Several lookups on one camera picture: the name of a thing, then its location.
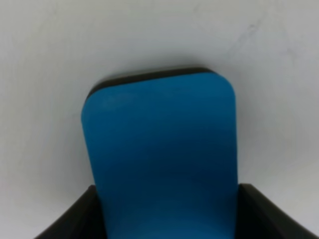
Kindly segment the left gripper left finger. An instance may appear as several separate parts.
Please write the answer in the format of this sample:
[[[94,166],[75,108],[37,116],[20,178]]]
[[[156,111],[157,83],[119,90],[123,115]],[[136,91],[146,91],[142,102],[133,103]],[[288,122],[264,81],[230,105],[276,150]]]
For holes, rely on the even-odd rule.
[[[84,194],[37,238],[106,239],[107,234],[96,186],[89,186]]]

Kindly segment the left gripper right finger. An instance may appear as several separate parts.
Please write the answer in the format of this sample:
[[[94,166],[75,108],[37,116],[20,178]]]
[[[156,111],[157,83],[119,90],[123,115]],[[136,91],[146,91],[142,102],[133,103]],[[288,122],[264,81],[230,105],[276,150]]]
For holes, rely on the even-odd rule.
[[[251,184],[240,184],[236,239],[317,239]]]

